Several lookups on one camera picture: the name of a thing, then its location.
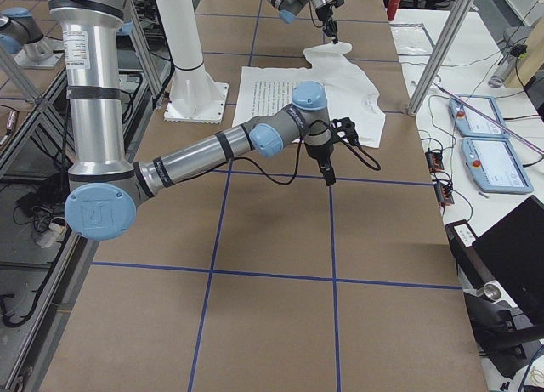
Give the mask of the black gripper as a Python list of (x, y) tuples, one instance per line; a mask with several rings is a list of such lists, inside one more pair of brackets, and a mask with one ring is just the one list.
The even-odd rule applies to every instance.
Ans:
[(337, 22), (333, 18), (333, 6), (329, 3), (316, 9), (317, 18), (322, 24), (322, 31), (334, 44), (339, 43)]
[(325, 143), (323, 145), (306, 144), (308, 155), (317, 161), (321, 174), (327, 186), (336, 183), (336, 176), (332, 166), (331, 155), (334, 151), (334, 144)]

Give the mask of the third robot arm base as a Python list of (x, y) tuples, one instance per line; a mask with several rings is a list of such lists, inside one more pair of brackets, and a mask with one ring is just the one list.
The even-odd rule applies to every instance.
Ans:
[(1, 12), (1, 47), (22, 68), (52, 70), (63, 57), (61, 41), (48, 39), (28, 9)]

